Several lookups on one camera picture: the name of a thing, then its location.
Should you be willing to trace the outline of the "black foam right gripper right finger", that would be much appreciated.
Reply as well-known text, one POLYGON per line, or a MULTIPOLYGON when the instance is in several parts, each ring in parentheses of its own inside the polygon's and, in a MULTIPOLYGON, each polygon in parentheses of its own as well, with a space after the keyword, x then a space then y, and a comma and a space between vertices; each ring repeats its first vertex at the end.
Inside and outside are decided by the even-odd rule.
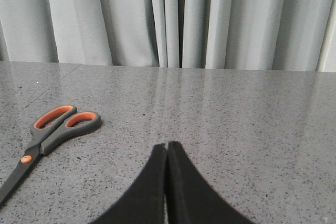
POLYGON ((252 223, 211 188, 176 141, 167 151, 166 199, 169 223, 252 223))

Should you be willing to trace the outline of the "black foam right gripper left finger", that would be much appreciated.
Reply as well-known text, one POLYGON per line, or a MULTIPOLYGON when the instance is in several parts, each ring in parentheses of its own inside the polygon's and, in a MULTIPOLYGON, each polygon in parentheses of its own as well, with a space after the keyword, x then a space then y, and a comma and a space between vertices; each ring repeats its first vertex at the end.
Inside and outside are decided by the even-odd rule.
POLYGON ((128 190, 93 223, 163 223, 166 148, 156 144, 128 190))

